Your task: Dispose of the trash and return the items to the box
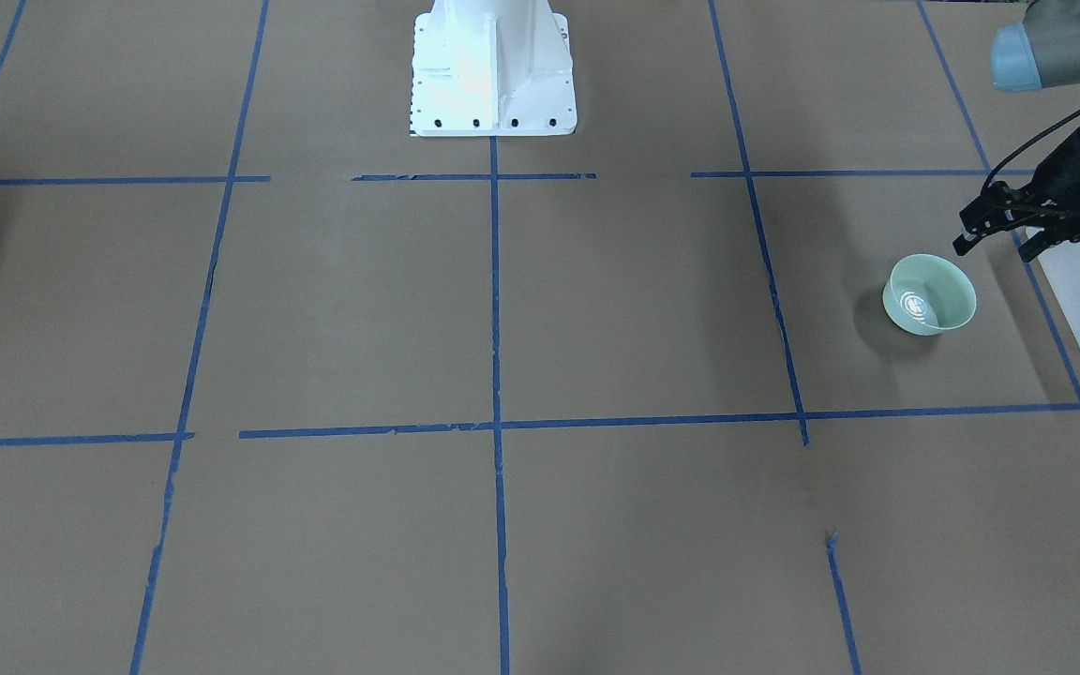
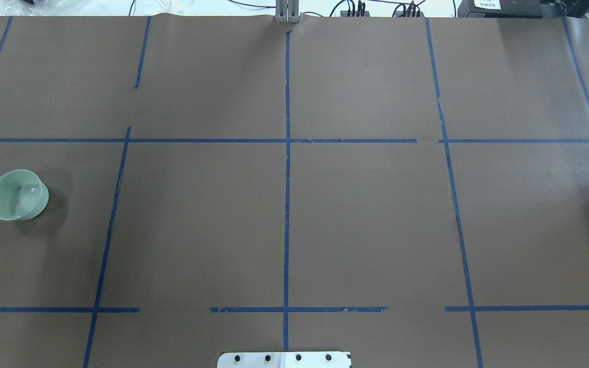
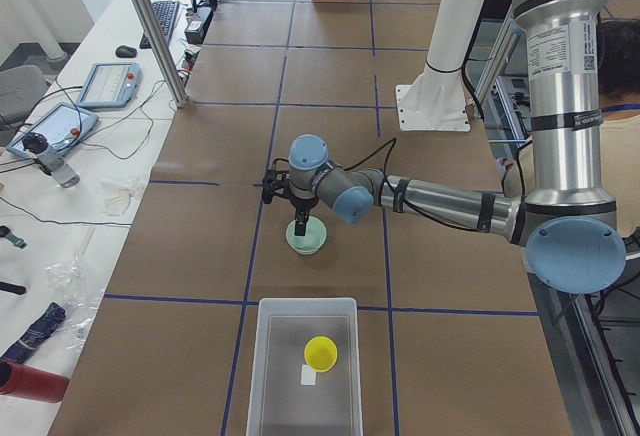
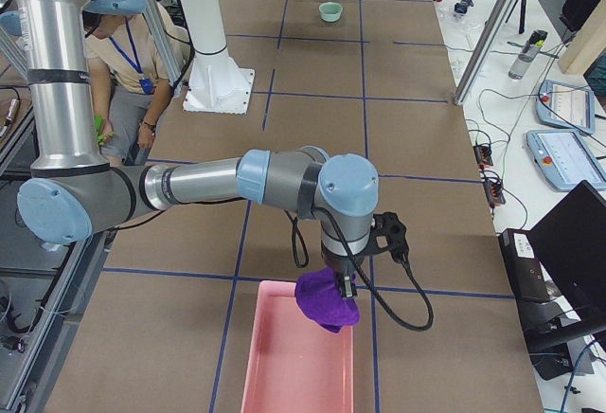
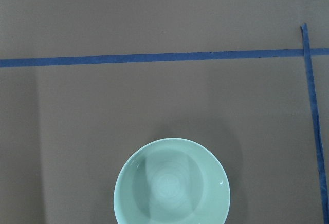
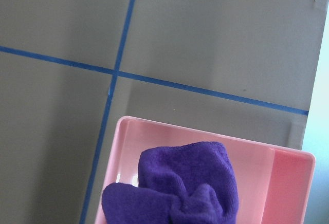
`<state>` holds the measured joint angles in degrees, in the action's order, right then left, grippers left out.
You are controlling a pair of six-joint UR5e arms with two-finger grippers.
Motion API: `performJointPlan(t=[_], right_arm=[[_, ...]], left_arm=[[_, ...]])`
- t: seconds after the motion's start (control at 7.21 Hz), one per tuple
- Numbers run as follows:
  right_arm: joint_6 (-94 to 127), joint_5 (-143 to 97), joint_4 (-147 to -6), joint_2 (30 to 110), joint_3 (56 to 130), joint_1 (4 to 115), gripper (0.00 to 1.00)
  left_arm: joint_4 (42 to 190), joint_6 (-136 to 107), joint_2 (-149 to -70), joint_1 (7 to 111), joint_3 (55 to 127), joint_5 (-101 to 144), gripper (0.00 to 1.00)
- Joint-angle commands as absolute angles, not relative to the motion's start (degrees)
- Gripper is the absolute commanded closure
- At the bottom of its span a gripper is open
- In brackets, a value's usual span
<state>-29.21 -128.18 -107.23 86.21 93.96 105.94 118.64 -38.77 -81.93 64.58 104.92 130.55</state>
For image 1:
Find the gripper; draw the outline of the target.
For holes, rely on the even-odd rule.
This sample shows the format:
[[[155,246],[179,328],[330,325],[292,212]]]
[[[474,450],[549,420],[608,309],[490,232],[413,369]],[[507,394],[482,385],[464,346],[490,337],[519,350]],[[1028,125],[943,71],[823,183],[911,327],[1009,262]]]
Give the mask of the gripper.
[[[1054,217],[1039,217],[1037,228],[1028,228],[1025,242],[1017,247],[1020,260],[1031,264],[1043,252],[1058,247],[1061,243],[1079,243],[1080,132],[1075,131],[1041,162],[1027,189],[1039,202],[1049,203],[1050,208],[1056,210],[1057,214]],[[966,222],[963,231],[951,240],[951,251],[956,256],[963,257],[985,239],[1003,231],[1002,222],[989,219]]]

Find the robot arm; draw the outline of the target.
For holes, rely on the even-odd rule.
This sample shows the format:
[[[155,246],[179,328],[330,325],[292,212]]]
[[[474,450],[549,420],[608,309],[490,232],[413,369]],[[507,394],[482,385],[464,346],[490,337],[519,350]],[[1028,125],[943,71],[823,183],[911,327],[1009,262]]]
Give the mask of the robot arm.
[[[1023,19],[995,33],[994,86],[1005,93],[1080,83],[1080,1],[1032,1]],[[1067,116],[1077,129],[1059,141],[1023,187],[1009,187],[998,171],[986,175],[981,192],[960,210],[963,233],[951,248],[964,256],[982,240],[1024,226],[1034,234],[1020,245],[1032,261],[1063,243],[1080,243],[1080,108]]]

